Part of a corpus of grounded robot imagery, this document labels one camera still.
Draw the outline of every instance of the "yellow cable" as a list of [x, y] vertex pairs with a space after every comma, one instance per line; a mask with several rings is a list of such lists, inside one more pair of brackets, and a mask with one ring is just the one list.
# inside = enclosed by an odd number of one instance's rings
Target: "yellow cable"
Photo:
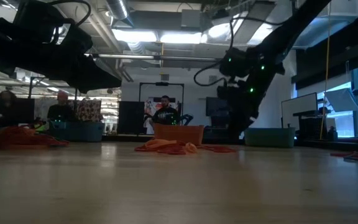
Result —
[[326, 61], [326, 83], [324, 87], [324, 102], [323, 102], [323, 118], [321, 119], [320, 127], [320, 140], [323, 139], [323, 127], [324, 127], [324, 118], [326, 116], [326, 92], [327, 92], [327, 82], [328, 82], [328, 70], [329, 70], [329, 41], [331, 38], [331, 3], [328, 5], [328, 38], [327, 38], [327, 61]]

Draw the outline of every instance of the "red cloth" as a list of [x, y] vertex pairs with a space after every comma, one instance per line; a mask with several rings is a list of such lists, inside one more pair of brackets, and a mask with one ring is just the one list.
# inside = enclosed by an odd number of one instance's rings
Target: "red cloth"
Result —
[[0, 129], [0, 148], [9, 149], [18, 146], [67, 146], [68, 141], [58, 141], [52, 136], [36, 135], [34, 129], [7, 127]]
[[197, 149], [206, 149], [218, 153], [235, 152], [225, 146], [195, 146], [192, 143], [181, 141], [168, 141], [163, 139], [153, 139], [146, 142], [143, 146], [135, 148], [137, 152], [157, 152], [169, 155], [185, 155], [197, 153]]

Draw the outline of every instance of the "black speaker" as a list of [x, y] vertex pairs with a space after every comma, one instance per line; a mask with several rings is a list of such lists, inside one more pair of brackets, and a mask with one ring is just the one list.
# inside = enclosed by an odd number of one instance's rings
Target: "black speaker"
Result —
[[144, 102], [120, 101], [118, 134], [145, 134], [143, 127]]

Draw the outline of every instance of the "ceiling light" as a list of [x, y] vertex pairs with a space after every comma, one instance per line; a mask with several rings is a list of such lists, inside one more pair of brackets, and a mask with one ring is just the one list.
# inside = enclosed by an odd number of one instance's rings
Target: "ceiling light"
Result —
[[271, 25], [262, 24], [259, 29], [254, 33], [252, 38], [249, 40], [248, 44], [260, 44], [271, 32], [273, 32], [273, 27]]
[[205, 43], [207, 43], [207, 41], [208, 41], [208, 35], [203, 34], [201, 36], [201, 43], [205, 44]]
[[[242, 13], [240, 13], [240, 14], [237, 14], [237, 15], [233, 16], [233, 18], [237, 18], [237, 17], [239, 17], [239, 16], [245, 17], [245, 16], [247, 16], [247, 15], [248, 15], [248, 12], [242, 12]], [[241, 25], [242, 25], [243, 22], [244, 22], [243, 19], [236, 19], [236, 20], [233, 20], [233, 21], [232, 21], [232, 24], [231, 24], [231, 25], [233, 26], [233, 33], [234, 33], [234, 34], [237, 33], [237, 31], [240, 29], [240, 27], [241, 27]]]
[[30, 83], [30, 78], [29, 78], [29, 77], [24, 77], [24, 81], [25, 81], [26, 83]]
[[208, 34], [212, 38], [220, 37], [223, 34], [226, 34], [226, 33], [228, 33], [230, 31], [229, 26], [230, 25], [228, 23], [216, 25], [216, 26], [214, 26], [214, 27], [209, 29]]
[[59, 89], [58, 89], [58, 88], [55, 88], [55, 87], [48, 87], [48, 90], [59, 91]]
[[112, 30], [117, 40], [125, 42], [156, 42], [157, 36], [154, 31], [139, 30]]
[[195, 34], [165, 34], [161, 37], [161, 42], [170, 44], [199, 44], [201, 41], [201, 33]]

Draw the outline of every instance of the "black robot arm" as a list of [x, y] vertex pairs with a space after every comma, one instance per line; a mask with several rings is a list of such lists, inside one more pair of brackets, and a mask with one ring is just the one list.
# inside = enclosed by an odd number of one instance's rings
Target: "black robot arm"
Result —
[[[276, 28], [259, 45], [241, 51], [231, 47], [220, 61], [219, 71], [229, 78], [228, 86], [218, 87], [218, 97], [227, 100], [231, 122], [229, 135], [247, 129], [259, 115], [259, 105], [276, 73], [284, 74], [283, 60], [296, 39], [331, 0], [307, 0], [282, 26]], [[236, 77], [246, 81], [235, 82]]]
[[[86, 4], [86, 17], [78, 23], [64, 18], [53, 5], [66, 2]], [[93, 43], [79, 25], [91, 14], [90, 8], [83, 0], [21, 1], [13, 23], [0, 18], [0, 71], [13, 76], [16, 67], [23, 68], [66, 81], [82, 93], [121, 86], [121, 80], [84, 55]], [[64, 24], [71, 26], [58, 44], [58, 28]]]

